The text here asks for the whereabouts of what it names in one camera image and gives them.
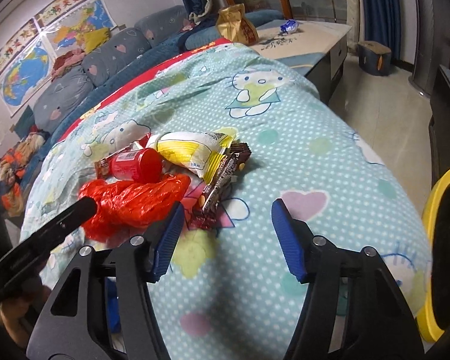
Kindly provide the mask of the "grey coffee table with drawers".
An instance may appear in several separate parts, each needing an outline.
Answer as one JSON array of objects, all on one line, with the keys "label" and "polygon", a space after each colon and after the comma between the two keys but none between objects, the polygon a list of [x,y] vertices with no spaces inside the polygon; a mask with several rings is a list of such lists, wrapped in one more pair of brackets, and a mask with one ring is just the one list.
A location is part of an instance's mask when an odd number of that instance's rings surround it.
[{"label": "grey coffee table with drawers", "polygon": [[348,24],[298,21],[297,30],[283,33],[284,19],[257,28],[258,43],[252,46],[260,55],[275,59],[309,80],[328,104],[344,72],[348,54]]}]

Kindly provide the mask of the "cartoon print teal blanket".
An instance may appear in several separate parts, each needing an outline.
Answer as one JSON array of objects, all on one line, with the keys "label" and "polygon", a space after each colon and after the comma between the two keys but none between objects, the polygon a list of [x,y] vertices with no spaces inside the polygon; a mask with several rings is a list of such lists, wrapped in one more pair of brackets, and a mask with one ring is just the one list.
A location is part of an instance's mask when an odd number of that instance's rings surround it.
[{"label": "cartoon print teal blanket", "polygon": [[175,58],[73,116],[31,188],[22,238],[77,200],[95,161],[147,133],[231,133],[251,150],[218,204],[218,228],[185,227],[148,288],[173,359],[283,358],[307,287],[272,226],[277,198],[336,246],[374,247],[411,311],[423,306],[431,252],[392,172],[311,82],[240,44]]}]

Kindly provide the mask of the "framed calligraphy picture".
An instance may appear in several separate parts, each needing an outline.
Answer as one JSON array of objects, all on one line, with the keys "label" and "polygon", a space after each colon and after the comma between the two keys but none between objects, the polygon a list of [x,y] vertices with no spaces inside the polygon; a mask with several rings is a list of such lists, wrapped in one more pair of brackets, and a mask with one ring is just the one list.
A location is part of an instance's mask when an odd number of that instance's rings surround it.
[{"label": "framed calligraphy picture", "polygon": [[35,14],[34,19],[40,29],[45,28],[86,1],[88,0],[53,0]]}]

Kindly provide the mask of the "blue plastic wrapper on table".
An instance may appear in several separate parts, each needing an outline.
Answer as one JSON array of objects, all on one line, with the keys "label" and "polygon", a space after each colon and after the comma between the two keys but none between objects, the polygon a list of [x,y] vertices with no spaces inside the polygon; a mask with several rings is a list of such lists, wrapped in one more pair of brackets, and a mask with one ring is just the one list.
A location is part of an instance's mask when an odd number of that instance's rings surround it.
[{"label": "blue plastic wrapper on table", "polygon": [[280,33],[282,35],[290,35],[296,33],[299,28],[299,23],[294,19],[288,19],[284,24],[280,25]]}]

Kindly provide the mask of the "yellow rimmed black trash bin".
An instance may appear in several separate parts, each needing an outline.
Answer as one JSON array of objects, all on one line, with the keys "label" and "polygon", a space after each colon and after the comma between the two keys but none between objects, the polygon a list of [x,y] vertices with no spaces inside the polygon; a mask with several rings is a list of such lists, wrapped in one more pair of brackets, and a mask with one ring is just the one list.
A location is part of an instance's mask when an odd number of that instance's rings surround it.
[{"label": "yellow rimmed black trash bin", "polygon": [[432,247],[432,265],[417,321],[424,340],[434,343],[450,328],[450,170],[433,186],[422,220]]}]

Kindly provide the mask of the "gold brown paper bag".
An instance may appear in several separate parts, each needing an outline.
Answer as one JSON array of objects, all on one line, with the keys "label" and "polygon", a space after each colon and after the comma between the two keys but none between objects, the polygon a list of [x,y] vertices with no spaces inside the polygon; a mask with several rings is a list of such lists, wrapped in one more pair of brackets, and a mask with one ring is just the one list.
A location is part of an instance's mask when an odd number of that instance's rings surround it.
[{"label": "gold brown paper bag", "polygon": [[220,9],[215,27],[222,38],[231,42],[251,46],[259,40],[255,26],[245,17],[243,3]]}]

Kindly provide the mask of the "world map poster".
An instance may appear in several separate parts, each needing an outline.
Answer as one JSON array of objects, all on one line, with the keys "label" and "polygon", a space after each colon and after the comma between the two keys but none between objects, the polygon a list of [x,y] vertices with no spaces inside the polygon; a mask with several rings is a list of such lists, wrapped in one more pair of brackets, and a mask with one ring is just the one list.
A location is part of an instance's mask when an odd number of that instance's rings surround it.
[{"label": "world map poster", "polygon": [[15,116],[51,80],[54,61],[54,52],[38,39],[5,69],[0,79],[0,98],[10,116]]}]

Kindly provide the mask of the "dark brown snack wrapper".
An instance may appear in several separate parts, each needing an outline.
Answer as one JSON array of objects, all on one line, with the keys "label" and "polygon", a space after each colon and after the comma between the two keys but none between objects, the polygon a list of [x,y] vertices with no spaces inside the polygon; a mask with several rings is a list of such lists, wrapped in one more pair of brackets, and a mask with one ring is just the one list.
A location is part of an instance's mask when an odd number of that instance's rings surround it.
[{"label": "dark brown snack wrapper", "polygon": [[202,189],[192,208],[187,223],[190,229],[210,230],[231,226],[232,220],[221,200],[236,180],[236,174],[244,169],[250,156],[251,150],[247,143],[231,144],[212,181]]}]

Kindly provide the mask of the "blue sofa with heart cushions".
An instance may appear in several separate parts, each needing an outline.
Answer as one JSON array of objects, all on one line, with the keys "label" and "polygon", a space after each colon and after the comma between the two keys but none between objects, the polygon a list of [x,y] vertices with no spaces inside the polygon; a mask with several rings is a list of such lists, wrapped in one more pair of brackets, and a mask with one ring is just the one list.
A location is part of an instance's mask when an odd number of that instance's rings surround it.
[{"label": "blue sofa with heart cushions", "polygon": [[87,54],[67,53],[71,66],[26,108],[13,129],[19,142],[0,160],[0,194],[8,216],[23,214],[45,156],[82,113],[159,63],[217,40],[217,20],[211,14],[195,24],[184,7],[174,6],[145,16]]}]

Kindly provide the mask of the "yellow white snack bag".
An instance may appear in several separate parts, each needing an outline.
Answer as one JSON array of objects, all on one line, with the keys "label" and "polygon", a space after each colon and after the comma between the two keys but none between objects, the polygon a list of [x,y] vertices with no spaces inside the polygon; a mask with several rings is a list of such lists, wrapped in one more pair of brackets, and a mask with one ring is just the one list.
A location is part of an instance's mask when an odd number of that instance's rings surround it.
[{"label": "yellow white snack bag", "polygon": [[156,150],[166,161],[186,168],[209,185],[237,133],[234,127],[223,127],[205,133],[153,134],[146,147]]}]

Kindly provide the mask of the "grey standing air conditioner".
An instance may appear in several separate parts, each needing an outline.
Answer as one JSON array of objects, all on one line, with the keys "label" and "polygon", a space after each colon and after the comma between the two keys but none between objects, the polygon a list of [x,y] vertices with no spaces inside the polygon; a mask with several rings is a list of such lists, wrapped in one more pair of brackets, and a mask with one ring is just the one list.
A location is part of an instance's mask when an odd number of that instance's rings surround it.
[{"label": "grey standing air conditioner", "polygon": [[430,97],[439,66],[450,65],[450,0],[415,0],[417,46],[410,83]]}]

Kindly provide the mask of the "red plastic bag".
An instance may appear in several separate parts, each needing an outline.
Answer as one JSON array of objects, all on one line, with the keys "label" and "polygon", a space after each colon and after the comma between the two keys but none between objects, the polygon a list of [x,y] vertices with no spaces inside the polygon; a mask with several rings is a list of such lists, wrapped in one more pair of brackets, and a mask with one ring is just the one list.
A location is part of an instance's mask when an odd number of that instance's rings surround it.
[{"label": "red plastic bag", "polygon": [[79,197],[91,197],[97,203],[97,213],[82,225],[86,238],[105,243],[125,228],[145,229],[165,219],[172,206],[183,199],[190,182],[185,174],[165,174],[158,183],[85,183]]}]

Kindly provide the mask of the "blue curtain right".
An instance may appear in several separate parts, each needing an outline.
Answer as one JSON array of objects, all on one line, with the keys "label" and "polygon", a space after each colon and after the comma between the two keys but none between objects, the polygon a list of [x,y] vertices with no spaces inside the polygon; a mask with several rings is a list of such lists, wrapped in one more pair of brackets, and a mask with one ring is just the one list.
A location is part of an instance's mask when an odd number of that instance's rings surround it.
[{"label": "blue curtain right", "polygon": [[391,49],[393,59],[401,56],[401,10],[399,0],[362,0],[365,40]]}]

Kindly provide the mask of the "blue storage box stool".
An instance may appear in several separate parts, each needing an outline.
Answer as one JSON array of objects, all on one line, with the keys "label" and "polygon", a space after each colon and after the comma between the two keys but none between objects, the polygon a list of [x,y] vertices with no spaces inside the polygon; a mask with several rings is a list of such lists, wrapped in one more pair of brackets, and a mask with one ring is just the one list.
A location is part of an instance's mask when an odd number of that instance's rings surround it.
[{"label": "blue storage box stool", "polygon": [[392,51],[377,41],[359,41],[357,43],[358,64],[366,73],[386,77],[390,73]]}]

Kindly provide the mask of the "china map poster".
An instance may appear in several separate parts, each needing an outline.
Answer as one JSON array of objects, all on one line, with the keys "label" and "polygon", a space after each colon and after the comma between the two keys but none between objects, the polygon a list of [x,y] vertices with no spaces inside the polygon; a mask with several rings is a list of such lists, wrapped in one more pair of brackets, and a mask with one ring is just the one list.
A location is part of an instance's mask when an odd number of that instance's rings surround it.
[{"label": "china map poster", "polygon": [[84,49],[84,34],[102,28],[108,30],[116,26],[103,0],[86,2],[70,14],[60,18],[43,30],[55,55],[64,55],[76,48]]}]

